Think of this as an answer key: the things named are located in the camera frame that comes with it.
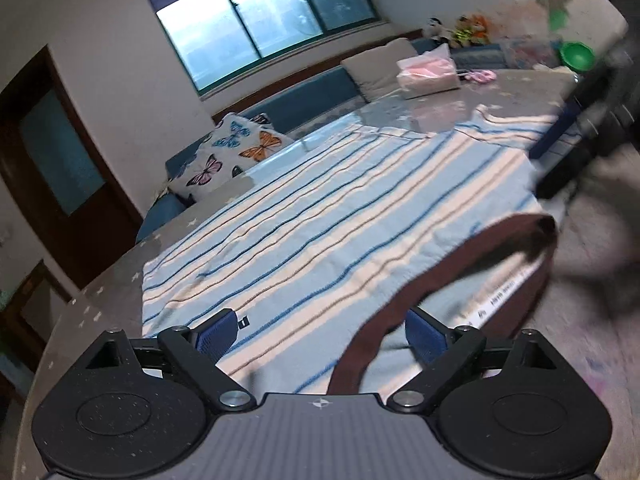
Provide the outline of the blue striped knit garment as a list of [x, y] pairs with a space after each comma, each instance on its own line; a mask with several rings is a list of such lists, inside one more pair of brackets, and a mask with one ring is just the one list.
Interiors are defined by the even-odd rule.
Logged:
[[487, 105], [445, 132], [349, 122], [145, 263], [143, 336], [230, 309], [229, 376], [256, 396], [322, 393], [408, 281], [499, 220], [562, 216], [536, 200], [527, 156], [551, 124]]

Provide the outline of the green plastic bowl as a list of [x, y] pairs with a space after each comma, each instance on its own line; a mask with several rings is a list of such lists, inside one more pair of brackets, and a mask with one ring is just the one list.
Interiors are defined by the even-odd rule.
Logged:
[[596, 62], [593, 50], [578, 41], [564, 42], [560, 47], [559, 54], [563, 65], [576, 73], [588, 72]]

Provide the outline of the pink hair scrunchie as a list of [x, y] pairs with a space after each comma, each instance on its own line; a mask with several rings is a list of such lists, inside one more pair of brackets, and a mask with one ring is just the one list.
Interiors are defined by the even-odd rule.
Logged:
[[471, 70], [463, 75], [463, 78], [469, 82], [477, 84], [489, 84], [497, 79], [497, 74], [492, 70]]

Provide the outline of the blue sofa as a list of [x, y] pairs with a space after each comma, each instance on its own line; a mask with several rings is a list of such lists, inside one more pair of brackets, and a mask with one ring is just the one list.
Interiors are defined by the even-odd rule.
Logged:
[[198, 200], [267, 157], [369, 102], [344, 66], [324, 70], [239, 114], [165, 162], [167, 182], [146, 214], [141, 242]]

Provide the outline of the colourful plush toys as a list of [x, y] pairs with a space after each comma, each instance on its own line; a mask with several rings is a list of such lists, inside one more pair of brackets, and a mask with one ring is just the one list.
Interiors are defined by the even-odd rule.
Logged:
[[488, 21], [482, 14], [461, 15], [450, 32], [449, 45], [453, 48], [483, 47], [491, 44]]

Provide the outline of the pink tissue pack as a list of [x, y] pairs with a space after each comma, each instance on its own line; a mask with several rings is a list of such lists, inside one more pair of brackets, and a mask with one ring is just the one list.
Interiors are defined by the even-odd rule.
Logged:
[[422, 98], [460, 87], [457, 66], [449, 47], [441, 44], [413, 58], [397, 62], [397, 83], [405, 99]]

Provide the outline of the panda plush toy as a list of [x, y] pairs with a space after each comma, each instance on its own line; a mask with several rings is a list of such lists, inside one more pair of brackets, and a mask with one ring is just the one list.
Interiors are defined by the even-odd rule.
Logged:
[[427, 28], [424, 29], [424, 34], [427, 38], [442, 44], [443, 42], [448, 42], [448, 32], [447, 29], [442, 24], [442, 21], [439, 18], [431, 18], [430, 22], [427, 25]]

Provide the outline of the butterfly print pillow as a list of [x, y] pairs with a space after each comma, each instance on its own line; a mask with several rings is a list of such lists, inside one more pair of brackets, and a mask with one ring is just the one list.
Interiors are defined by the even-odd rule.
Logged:
[[199, 202], [293, 140], [264, 122], [227, 114], [168, 182], [171, 193]]

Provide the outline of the dark wooden door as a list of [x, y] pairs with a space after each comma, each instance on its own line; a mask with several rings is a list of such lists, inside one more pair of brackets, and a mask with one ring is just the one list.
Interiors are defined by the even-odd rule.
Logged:
[[141, 214], [93, 143], [49, 48], [1, 92], [1, 177], [77, 287], [134, 246]]

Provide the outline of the beige cushion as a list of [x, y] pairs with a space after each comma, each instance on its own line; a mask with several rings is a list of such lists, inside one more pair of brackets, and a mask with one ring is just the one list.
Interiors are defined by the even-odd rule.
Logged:
[[372, 102], [399, 88], [398, 62], [415, 56], [418, 56], [418, 52], [410, 41], [398, 38], [385, 46], [345, 58], [341, 66], [352, 78], [363, 99]]

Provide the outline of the green framed window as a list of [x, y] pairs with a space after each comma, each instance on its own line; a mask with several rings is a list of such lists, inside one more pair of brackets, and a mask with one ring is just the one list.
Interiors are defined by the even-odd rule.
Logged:
[[371, 0], [149, 0], [198, 94], [297, 47], [378, 20]]

